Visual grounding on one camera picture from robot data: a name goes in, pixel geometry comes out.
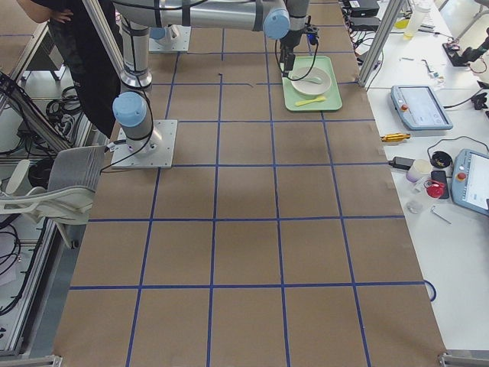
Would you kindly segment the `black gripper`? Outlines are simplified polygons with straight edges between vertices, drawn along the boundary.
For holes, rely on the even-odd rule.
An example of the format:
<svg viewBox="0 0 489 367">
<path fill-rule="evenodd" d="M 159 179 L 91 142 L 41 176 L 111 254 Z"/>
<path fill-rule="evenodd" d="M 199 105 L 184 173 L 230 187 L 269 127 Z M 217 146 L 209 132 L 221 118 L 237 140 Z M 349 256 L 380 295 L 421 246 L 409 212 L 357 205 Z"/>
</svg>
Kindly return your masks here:
<svg viewBox="0 0 489 367">
<path fill-rule="evenodd" d="M 289 73 L 293 70 L 295 62 L 295 54 L 292 51 L 285 49 L 294 49 L 300 44 L 301 37 L 304 34 L 303 30 L 288 31 L 286 36 L 281 39 L 281 49 L 279 57 L 280 73 L 285 77 L 289 77 Z"/>
</svg>

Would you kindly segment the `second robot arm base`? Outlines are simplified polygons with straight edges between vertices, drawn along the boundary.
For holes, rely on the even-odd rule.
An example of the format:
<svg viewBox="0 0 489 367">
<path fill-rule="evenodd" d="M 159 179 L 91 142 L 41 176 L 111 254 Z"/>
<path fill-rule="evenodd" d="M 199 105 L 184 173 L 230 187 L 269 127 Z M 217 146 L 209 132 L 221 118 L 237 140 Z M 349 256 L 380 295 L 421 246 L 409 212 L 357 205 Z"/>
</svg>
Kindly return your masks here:
<svg viewBox="0 0 489 367">
<path fill-rule="evenodd" d="M 164 28 L 151 28 L 150 38 L 162 47 L 172 46 L 180 36 L 177 25 L 172 24 Z"/>
</svg>

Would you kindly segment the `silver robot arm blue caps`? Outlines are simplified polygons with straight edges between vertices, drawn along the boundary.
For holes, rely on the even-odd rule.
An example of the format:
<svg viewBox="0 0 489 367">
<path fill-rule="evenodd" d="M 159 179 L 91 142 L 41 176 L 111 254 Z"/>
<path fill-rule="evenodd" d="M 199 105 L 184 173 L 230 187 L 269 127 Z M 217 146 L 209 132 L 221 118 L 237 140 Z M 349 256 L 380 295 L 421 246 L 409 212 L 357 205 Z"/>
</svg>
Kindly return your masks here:
<svg viewBox="0 0 489 367">
<path fill-rule="evenodd" d="M 145 92 L 151 86 L 148 70 L 152 28 L 180 26 L 235 28 L 261 31 L 280 42 L 280 62 L 287 75 L 294 65 L 294 49 L 310 25 L 307 1 L 116 1 L 121 15 L 124 50 L 116 70 L 125 91 L 114 101 L 130 151 L 141 160 L 162 162 L 159 152 L 173 157 L 174 134 L 165 134 L 154 121 Z"/>
</svg>

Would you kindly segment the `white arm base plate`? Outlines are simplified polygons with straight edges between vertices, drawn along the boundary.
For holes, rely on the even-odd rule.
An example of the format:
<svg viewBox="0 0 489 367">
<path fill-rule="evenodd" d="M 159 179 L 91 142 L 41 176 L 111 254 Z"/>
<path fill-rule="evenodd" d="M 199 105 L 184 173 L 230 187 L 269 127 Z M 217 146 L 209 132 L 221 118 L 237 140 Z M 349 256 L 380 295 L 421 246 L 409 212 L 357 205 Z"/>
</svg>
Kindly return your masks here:
<svg viewBox="0 0 489 367">
<path fill-rule="evenodd" d="M 127 139 L 123 128 L 119 129 L 118 140 L 124 144 L 116 145 L 111 165 L 116 169 L 127 168 L 171 168 L 176 141 L 177 120 L 155 120 L 152 136 L 148 143 Z"/>
</svg>

